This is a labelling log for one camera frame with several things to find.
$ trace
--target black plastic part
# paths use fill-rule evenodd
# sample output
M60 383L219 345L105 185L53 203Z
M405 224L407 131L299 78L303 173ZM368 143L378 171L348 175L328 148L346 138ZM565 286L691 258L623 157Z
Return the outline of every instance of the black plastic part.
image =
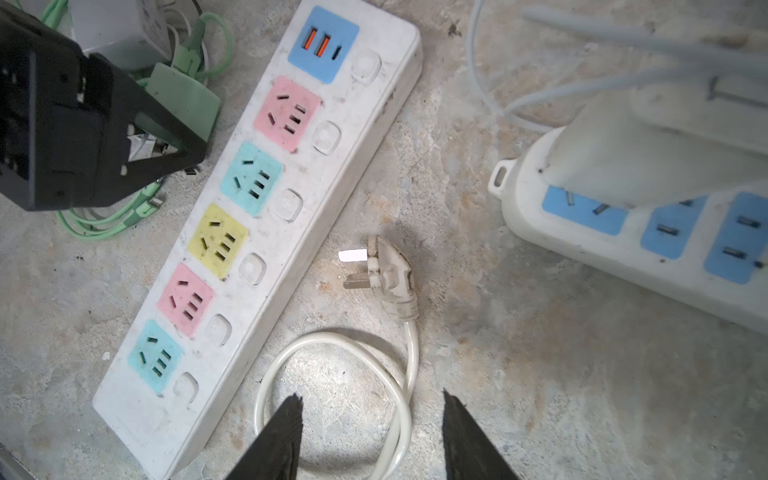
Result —
M296 480L302 411L303 404L297 394L285 399L227 480Z
M519 480L461 400L445 390L442 442L448 480Z
M177 151L128 163L129 125ZM0 2L0 193L25 210L106 207L205 149L106 58Z

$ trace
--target power strip with blue sockets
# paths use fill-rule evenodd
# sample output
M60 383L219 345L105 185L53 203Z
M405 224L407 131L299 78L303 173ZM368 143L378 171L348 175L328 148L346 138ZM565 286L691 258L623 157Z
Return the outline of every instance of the power strip with blue sockets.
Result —
M205 446L421 70L413 24L300 3L93 399L153 480Z
M768 181L665 207L610 207L543 180L562 128L498 162L488 191L520 237L768 335Z

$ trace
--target power strip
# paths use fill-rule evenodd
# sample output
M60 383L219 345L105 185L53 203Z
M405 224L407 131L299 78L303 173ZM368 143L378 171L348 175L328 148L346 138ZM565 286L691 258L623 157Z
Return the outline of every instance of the power strip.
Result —
M768 335L768 182L632 210L568 194L541 170L563 128L498 162L488 191L520 237Z
M296 10L94 396L150 478L204 447L421 69L362 0Z

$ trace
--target stained concrete surface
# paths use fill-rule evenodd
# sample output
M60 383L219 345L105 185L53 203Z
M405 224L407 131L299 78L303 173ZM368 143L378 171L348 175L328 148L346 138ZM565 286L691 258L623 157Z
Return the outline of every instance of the stained concrete surface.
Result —
M210 160L173 175L148 221L103 243L70 238L52 214L0 198L0 442L39 478L142 478L91 398L275 50L295 1L202 1L231 24L237 54L211 82L223 99ZM442 389L457 395L524 478L764 478L768 339L527 243L485 192L493 164L538 136L493 118L469 87L469 2L378 1L418 25L424 70L203 452L179 479L223 478L253 440L259 381L291 339L318 329L405 362L400 327L336 251L380 233L411 260L422 361L411 449L393 478L444 478ZM488 0L478 64L500 101L626 71L639 52L520 18L532 3ZM552 0L652 27L697 15L766 27L766 4L731 0ZM218 37L212 55L222 52ZM567 122L586 98L527 113ZM296 354L274 401L305 402L301 478L362 478L393 407L353 357Z

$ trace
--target orange usb port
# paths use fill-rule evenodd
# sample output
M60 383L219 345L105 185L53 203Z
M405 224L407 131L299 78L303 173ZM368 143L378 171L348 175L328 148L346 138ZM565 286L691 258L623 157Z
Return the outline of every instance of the orange usb port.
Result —
M328 46L328 42L331 41L330 35L326 35L323 37L323 41L320 42L320 47L315 52L315 55L318 57L323 56L323 52L326 50L326 47Z
M310 49L310 45L312 44L312 40L315 39L315 35L317 35L317 28L312 27L312 30L310 30L310 34L306 36L306 40L304 41L304 44L301 45L301 47L304 50Z

